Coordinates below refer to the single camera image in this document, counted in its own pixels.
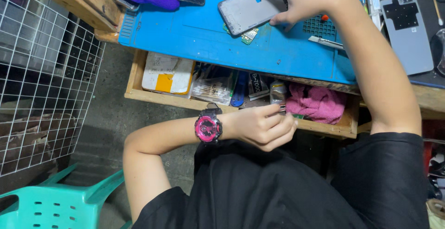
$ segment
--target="wooden drawer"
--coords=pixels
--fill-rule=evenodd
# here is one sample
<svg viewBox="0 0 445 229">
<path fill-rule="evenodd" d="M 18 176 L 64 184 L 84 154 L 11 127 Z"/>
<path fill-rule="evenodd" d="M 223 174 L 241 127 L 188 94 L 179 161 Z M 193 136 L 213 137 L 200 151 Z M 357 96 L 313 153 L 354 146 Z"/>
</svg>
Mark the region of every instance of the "wooden drawer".
<svg viewBox="0 0 445 229">
<path fill-rule="evenodd" d="M 177 106 L 194 110 L 203 110 L 208 102 L 175 97 L 165 94 L 153 93 L 142 89 L 142 76 L 144 75 L 145 63 L 148 52 L 136 49 L 134 53 L 133 65 L 131 66 L 130 78 L 128 79 L 126 98 L 137 99 L 169 106 Z M 221 106 L 223 113 L 237 111 L 238 107 Z M 356 138 L 357 121 L 359 110 L 359 98 L 354 95 L 348 96 L 348 101 L 340 121 L 335 125 L 322 124 L 309 120 L 299 119 L 298 129 L 321 133 L 327 136 Z"/>
</svg>

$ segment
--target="black mat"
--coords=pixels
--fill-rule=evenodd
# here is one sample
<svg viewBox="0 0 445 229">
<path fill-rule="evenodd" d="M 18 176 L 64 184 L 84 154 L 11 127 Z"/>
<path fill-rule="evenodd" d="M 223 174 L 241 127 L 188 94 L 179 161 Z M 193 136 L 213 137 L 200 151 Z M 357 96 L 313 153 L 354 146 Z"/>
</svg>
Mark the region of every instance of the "black mat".
<svg viewBox="0 0 445 229">
<path fill-rule="evenodd" d="M 410 75 L 409 80 L 414 84 L 421 84 L 431 87 L 445 89 L 445 76 L 443 76 L 436 67 L 439 64 L 442 56 L 442 44 L 436 37 L 436 33 L 445 28 L 440 26 L 437 20 L 436 9 L 432 0 L 417 0 L 422 14 L 423 21 L 426 27 L 426 33 L 430 40 L 430 46 L 432 50 L 432 57 L 434 61 L 434 70 L 430 72 L 419 73 Z M 441 13 L 442 19 L 445 18 L 445 0 L 437 0 L 437 6 Z"/>
</svg>

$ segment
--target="wrist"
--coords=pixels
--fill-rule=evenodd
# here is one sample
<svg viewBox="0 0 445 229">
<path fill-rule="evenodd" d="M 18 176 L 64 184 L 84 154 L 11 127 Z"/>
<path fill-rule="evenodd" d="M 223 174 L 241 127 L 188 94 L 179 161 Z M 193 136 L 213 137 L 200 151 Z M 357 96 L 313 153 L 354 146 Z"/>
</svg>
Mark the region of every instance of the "wrist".
<svg viewBox="0 0 445 229">
<path fill-rule="evenodd" d="M 224 139 L 238 139 L 238 133 L 235 128 L 235 116 L 234 113 L 224 113 L 218 115 L 216 118 L 222 123 L 222 134 L 220 140 Z"/>
<path fill-rule="evenodd" d="M 332 19 L 341 19 L 350 17 L 357 10 L 364 12 L 359 0 L 329 0 L 325 12 Z"/>
</svg>

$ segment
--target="wristwatch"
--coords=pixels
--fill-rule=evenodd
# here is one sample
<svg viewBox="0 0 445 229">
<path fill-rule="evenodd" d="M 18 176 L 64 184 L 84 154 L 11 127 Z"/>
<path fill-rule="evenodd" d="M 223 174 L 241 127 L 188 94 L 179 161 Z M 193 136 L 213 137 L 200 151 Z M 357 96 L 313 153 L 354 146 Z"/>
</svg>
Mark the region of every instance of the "wristwatch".
<svg viewBox="0 0 445 229">
<path fill-rule="evenodd" d="M 208 104 L 207 109 L 201 111 L 195 122 L 195 134 L 201 141 L 205 143 L 218 142 L 218 137 L 223 132 L 223 125 L 216 115 L 222 113 L 221 108 L 213 103 Z"/>
</svg>

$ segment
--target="pink watch face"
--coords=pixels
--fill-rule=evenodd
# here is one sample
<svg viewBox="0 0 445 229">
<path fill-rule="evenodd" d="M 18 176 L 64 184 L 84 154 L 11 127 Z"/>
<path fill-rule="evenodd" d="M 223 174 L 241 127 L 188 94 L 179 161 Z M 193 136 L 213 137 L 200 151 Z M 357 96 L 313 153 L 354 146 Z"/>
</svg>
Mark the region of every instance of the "pink watch face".
<svg viewBox="0 0 445 229">
<path fill-rule="evenodd" d="M 195 132 L 200 140 L 211 142 L 219 132 L 219 125 L 212 117 L 203 116 L 196 121 Z"/>
</svg>

